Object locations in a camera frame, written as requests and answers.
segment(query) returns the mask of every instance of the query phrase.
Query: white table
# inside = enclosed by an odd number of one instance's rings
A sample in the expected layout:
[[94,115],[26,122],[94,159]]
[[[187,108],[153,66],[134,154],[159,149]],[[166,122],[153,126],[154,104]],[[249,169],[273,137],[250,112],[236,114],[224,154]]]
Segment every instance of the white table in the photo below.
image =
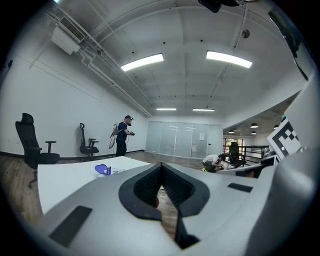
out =
[[130,170],[149,165],[147,162],[134,160],[125,156],[109,159],[67,163],[40,164],[38,166],[38,190],[43,214],[53,206],[70,196],[85,184],[93,181],[99,175],[95,170],[97,165]]

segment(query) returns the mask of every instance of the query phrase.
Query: black office chair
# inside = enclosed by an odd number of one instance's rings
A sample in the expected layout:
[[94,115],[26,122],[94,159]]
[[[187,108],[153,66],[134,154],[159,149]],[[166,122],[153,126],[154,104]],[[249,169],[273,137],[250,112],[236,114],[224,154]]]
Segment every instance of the black office chair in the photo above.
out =
[[56,141],[46,141],[45,143],[48,143],[48,153],[40,153],[42,148],[39,147],[36,138],[32,115],[23,113],[21,121],[15,122],[15,128],[24,149],[24,162],[35,170],[33,172],[33,180],[30,181],[28,186],[31,189],[31,184],[38,180],[38,165],[54,165],[58,162],[60,155],[51,153],[51,144],[56,143]]
[[229,162],[234,165],[234,168],[238,168],[240,165],[244,165],[247,161],[239,159],[239,146],[237,142],[231,142],[229,146]]
[[95,153],[99,153],[99,149],[95,147],[95,143],[98,143],[99,141],[96,141],[95,138],[89,139],[89,146],[86,146],[86,139],[85,139],[85,125],[83,123],[80,123],[80,129],[82,131],[82,139],[81,139],[81,145],[80,145],[80,152],[82,154],[86,154],[87,157],[83,158],[81,162],[86,161],[93,161],[98,160],[99,158],[96,156],[93,156]]

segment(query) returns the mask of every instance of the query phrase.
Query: fluorescent light panel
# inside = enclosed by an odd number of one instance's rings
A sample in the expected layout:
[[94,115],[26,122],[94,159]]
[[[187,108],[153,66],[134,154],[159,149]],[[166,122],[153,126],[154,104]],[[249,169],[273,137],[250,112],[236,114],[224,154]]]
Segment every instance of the fluorescent light panel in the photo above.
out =
[[156,110],[177,110],[176,108],[156,108]]
[[138,60],[136,60],[134,62],[131,62],[129,64],[126,64],[126,65],[122,66],[121,68],[124,71],[128,71],[128,70],[132,70],[132,69],[135,69],[137,67],[144,66],[144,65],[148,65],[148,64],[152,64],[152,63],[156,63],[156,62],[163,62],[163,61],[164,61],[164,57],[163,57],[162,53],[160,53],[160,54],[153,55],[153,56],[150,56],[150,57],[145,57],[145,58],[138,59]]
[[194,108],[193,111],[207,111],[207,112],[213,112],[214,109],[208,109],[208,108]]
[[209,50],[206,52],[206,58],[209,60],[216,60],[216,61],[222,61],[222,62],[228,62],[228,63],[240,65],[240,66],[248,68],[248,69],[252,65],[252,62],[247,61],[243,58],[235,57],[235,56],[225,54],[225,53],[209,51]]

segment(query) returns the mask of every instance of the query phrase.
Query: floor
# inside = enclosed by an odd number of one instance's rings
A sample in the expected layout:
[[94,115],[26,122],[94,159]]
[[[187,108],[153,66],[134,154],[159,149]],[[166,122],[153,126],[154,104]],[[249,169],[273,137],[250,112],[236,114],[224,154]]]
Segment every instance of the floor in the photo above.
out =
[[[201,170],[202,161],[199,159],[181,158],[166,155],[156,155],[139,151],[128,153],[126,157],[154,164],[159,162],[174,163],[181,166]],[[72,164],[78,160],[60,160],[57,164]],[[0,181],[13,209],[23,216],[30,224],[36,224],[43,215],[39,200],[38,183],[28,188],[33,179],[33,169],[28,167],[22,158],[0,155]],[[169,235],[174,238],[178,212],[163,189],[158,193],[158,210],[162,213],[162,225]]]

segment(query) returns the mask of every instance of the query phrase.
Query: black baseboard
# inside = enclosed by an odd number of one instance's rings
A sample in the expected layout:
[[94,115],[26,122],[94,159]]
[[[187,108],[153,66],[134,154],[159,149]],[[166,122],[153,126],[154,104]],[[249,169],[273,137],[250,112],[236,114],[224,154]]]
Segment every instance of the black baseboard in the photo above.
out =
[[[144,149],[140,149],[140,150],[134,150],[134,151],[129,151],[126,154],[129,153],[134,153],[134,152],[139,152],[139,151],[145,151]],[[113,157],[116,154],[103,154],[103,155],[94,155],[94,157]],[[11,157],[11,158],[25,158],[25,156],[23,154],[13,154],[13,153],[8,153],[8,152],[2,152],[0,151],[0,156],[6,156],[6,157]],[[85,158],[86,156],[75,156],[75,157],[60,157],[59,160],[82,160],[83,158]]]

